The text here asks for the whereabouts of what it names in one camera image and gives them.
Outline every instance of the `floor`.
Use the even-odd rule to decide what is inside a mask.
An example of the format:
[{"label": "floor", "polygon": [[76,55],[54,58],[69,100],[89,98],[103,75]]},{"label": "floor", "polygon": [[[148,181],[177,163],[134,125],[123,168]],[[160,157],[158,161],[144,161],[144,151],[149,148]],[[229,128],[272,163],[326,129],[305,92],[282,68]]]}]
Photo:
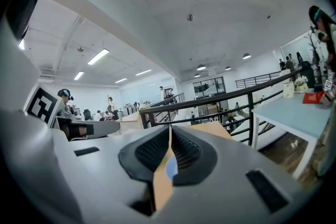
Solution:
[{"label": "floor", "polygon": [[[274,143],[261,149],[260,152],[281,166],[285,171],[292,174],[299,165],[307,144],[305,140],[291,133],[287,133]],[[307,165],[299,178],[299,182],[304,189],[309,189],[318,182],[319,178],[312,168],[312,163],[314,161],[320,161],[323,157],[323,153],[324,147],[318,142],[309,165]]]}]

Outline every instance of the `black railing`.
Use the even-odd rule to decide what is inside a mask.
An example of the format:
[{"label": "black railing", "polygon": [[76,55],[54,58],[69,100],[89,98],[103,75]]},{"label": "black railing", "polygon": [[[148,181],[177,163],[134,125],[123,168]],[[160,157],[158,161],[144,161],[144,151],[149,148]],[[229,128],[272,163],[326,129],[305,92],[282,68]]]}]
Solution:
[{"label": "black railing", "polygon": [[[161,101],[159,103],[155,103],[155,104],[151,105],[151,108],[156,108],[156,107],[159,107],[159,106],[162,106],[162,105],[167,107],[168,105],[178,104],[178,103],[182,103],[184,101],[185,101],[185,98],[184,98],[184,92],[183,92],[183,93],[174,95],[172,97],[168,97],[164,101]],[[162,122],[163,123],[167,122],[167,121],[171,122],[172,118],[175,117],[176,114],[178,114],[177,109],[175,109],[175,110],[163,110],[163,111],[160,111],[157,114],[149,114],[149,117],[148,117],[149,120],[147,120],[145,115],[140,113],[142,123],[144,123],[144,121],[145,121],[146,125],[151,123],[151,126],[159,125]]]},{"label": "black railing", "polygon": [[268,74],[261,75],[261,76],[236,80],[237,89],[242,89],[242,88],[247,88],[247,87],[252,87],[258,84],[262,84],[266,81],[277,78],[280,75],[280,72],[281,71],[277,71],[277,72],[268,73]]},{"label": "black railing", "polygon": [[[254,119],[253,119],[252,109],[254,108],[254,105],[260,104],[260,103],[262,103],[262,102],[264,102],[264,101],[266,101],[266,100],[268,100],[272,97],[275,97],[275,96],[281,94],[282,91],[279,91],[275,94],[272,94],[272,95],[270,95],[270,96],[268,96],[268,97],[266,97],[266,98],[264,98],[260,101],[257,101],[257,102],[253,102],[253,93],[256,92],[256,91],[262,90],[264,88],[271,87],[271,86],[273,86],[275,84],[278,84],[278,83],[280,83],[284,80],[287,80],[290,77],[292,77],[293,75],[298,74],[300,71],[301,70],[296,70],[292,73],[283,75],[283,76],[275,78],[275,79],[268,80],[264,83],[257,84],[257,85],[252,86],[252,87],[248,87],[246,89],[241,89],[241,90],[237,90],[237,91],[229,92],[229,93],[218,94],[218,95],[208,97],[208,98],[197,99],[197,100],[181,102],[181,103],[173,103],[173,104],[169,104],[169,105],[164,105],[164,104],[166,104],[167,101],[169,101],[169,99],[164,100],[160,103],[157,103],[157,104],[151,106],[150,108],[145,108],[145,109],[140,109],[139,110],[139,113],[140,113],[141,119],[142,119],[143,127],[145,129],[147,129],[149,127],[148,126],[149,122],[151,123],[151,127],[154,127],[154,126],[157,126],[157,125],[173,124],[173,123],[194,122],[194,121],[203,120],[203,119],[210,119],[210,118],[213,118],[215,116],[227,115],[229,113],[240,111],[242,109],[248,108],[249,109],[249,116],[248,117],[246,117],[245,119],[239,120],[239,121],[234,121],[234,122],[231,122],[231,123],[228,123],[228,124],[223,124],[223,127],[233,126],[234,124],[249,120],[249,128],[246,128],[244,130],[241,130],[239,132],[231,134],[231,136],[249,131],[248,138],[246,138],[244,140],[241,140],[241,142],[248,141],[248,144],[252,145],[253,129],[254,129],[254,126],[253,126]],[[156,122],[154,120],[154,114],[155,113],[161,113],[161,112],[165,112],[165,111],[168,111],[168,112],[169,111],[177,111],[177,110],[180,110],[180,109],[193,108],[193,107],[196,107],[196,106],[201,106],[201,105],[206,105],[206,104],[211,104],[211,103],[217,103],[217,102],[229,100],[229,99],[236,98],[236,97],[241,97],[242,95],[247,95],[248,105],[241,106],[239,108],[235,108],[235,109],[231,109],[231,110],[227,110],[227,111],[223,111],[223,112],[219,112],[219,113],[215,113],[215,114],[211,114],[211,115],[200,116],[200,117],[197,117],[197,118],[179,120],[179,121]]]}]

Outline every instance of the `smoke detector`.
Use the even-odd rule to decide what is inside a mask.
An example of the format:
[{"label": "smoke detector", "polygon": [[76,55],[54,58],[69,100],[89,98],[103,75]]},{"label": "smoke detector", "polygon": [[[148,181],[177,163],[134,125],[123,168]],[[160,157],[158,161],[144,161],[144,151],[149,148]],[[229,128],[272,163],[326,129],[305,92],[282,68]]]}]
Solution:
[{"label": "smoke detector", "polygon": [[188,17],[187,17],[187,20],[188,20],[189,22],[191,22],[191,21],[194,20],[194,18],[195,18],[195,16],[194,16],[193,14],[189,14]]}]

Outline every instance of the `red box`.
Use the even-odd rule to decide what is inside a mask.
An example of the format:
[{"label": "red box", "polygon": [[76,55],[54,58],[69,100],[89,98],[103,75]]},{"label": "red box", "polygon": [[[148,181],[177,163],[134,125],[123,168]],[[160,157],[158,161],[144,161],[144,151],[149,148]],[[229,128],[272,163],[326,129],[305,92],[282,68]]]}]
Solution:
[{"label": "red box", "polygon": [[305,93],[303,98],[303,104],[318,104],[321,101],[324,92],[317,93]]}]

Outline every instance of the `white cup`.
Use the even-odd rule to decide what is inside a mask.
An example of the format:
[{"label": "white cup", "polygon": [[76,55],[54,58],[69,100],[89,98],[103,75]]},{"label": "white cup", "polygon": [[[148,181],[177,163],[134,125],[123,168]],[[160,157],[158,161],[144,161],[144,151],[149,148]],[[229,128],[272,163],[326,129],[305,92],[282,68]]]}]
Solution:
[{"label": "white cup", "polygon": [[292,98],[294,96],[294,83],[293,82],[285,82],[283,85],[283,97],[284,98]]}]

